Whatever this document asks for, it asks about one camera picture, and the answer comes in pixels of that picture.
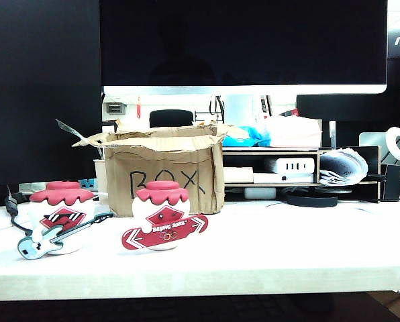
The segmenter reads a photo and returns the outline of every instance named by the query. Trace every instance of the chair backrest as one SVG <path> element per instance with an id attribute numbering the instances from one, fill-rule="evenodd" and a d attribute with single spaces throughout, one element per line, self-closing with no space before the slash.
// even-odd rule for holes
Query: chair backrest
<path id="1" fill-rule="evenodd" d="M 193 124 L 193 112 L 184 109 L 158 109 L 149 114 L 149 126 L 186 126 Z"/>

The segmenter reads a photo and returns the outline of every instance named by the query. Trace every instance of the white guitar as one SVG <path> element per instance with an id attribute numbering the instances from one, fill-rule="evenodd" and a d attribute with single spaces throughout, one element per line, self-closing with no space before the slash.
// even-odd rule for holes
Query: white guitar
<path id="1" fill-rule="evenodd" d="M 43 234 L 43 239 L 39 243 L 35 243 L 31 236 L 21 239 L 18 243 L 18 251 L 27 260 L 41 258 L 43 255 L 52 252 L 53 250 L 61 249 L 63 247 L 63 243 L 60 240 L 84 230 L 94 223 L 100 223 L 110 217 L 113 217 L 113 213 L 102 213 L 96 215 L 94 216 L 94 219 L 87 221 L 82 225 L 70 228 L 60 235 L 58 235 L 58 233 L 62 231 L 63 226 L 54 226 L 53 228 L 45 231 Z"/>

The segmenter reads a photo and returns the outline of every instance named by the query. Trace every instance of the white desk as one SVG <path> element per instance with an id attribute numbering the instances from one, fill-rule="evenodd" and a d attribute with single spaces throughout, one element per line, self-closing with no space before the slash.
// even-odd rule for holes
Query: white desk
<path id="1" fill-rule="evenodd" d="M 400 289 L 400 203 L 271 203 L 226 203 L 169 251 L 126 250 L 134 220 L 112 218 L 90 228 L 81 250 L 30 261 L 2 207 L 0 301 Z"/>

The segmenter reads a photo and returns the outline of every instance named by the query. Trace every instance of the white power strip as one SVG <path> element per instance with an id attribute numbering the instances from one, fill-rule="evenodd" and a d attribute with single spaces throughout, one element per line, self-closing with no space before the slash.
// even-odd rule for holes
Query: white power strip
<path id="1" fill-rule="evenodd" d="M 315 171 L 315 160 L 313 158 L 266 158 L 264 168 L 279 174 L 310 174 Z"/>

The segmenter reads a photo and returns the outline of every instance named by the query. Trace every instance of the stack of paper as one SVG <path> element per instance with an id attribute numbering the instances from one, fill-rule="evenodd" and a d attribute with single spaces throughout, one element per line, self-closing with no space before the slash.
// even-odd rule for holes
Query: stack of paper
<path id="1" fill-rule="evenodd" d="M 319 182 L 326 186 L 353 185 L 368 172 L 366 160 L 351 148 L 324 153 L 319 161 Z"/>

